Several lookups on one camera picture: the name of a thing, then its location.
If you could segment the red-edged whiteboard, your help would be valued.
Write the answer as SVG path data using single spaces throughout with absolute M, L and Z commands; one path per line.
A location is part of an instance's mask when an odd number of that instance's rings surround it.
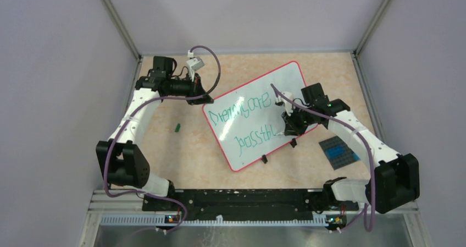
M 214 99 L 202 107 L 208 125 L 234 172 L 260 161 L 290 143 L 293 136 L 274 136 L 284 132 L 283 107 L 275 105 L 274 84 L 280 91 L 302 99 L 306 86 L 298 62 L 290 61 Z

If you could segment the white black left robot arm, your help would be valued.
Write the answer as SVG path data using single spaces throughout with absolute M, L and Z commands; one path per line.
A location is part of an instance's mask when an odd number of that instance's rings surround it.
M 170 181 L 157 176 L 143 155 L 140 145 L 150 120 L 164 100 L 185 100 L 189 105 L 213 103 L 202 86 L 197 73 L 204 67 L 200 57 L 189 53 L 187 74 L 174 76 L 176 60 L 155 56 L 153 67 L 140 77 L 135 85 L 132 100 L 117 129 L 108 140 L 96 146 L 98 163 L 104 186 L 125 186 L 131 190 L 155 195 L 162 210 L 176 204 L 176 195 L 169 191 Z

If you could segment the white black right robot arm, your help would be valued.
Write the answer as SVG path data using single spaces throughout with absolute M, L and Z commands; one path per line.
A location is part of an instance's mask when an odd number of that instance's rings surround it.
M 294 102 L 289 92 L 274 92 L 276 105 L 285 109 L 281 115 L 285 136 L 301 136 L 308 126 L 323 125 L 359 157 L 370 173 L 368 180 L 342 177 L 327 181 L 322 195 L 326 208 L 336 210 L 344 201 L 352 201 L 387 213 L 419 198 L 418 159 L 384 144 L 344 101 L 330 100 L 320 83 L 302 88 L 302 105 Z

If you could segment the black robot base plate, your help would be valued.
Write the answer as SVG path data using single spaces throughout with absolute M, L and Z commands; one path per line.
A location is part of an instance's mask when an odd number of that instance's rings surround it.
M 143 211 L 169 211 L 181 214 L 187 209 L 187 221 L 311 220 L 325 211 L 356 211 L 357 203 L 335 201 L 320 189 L 176 189 L 169 200 L 144 197 Z

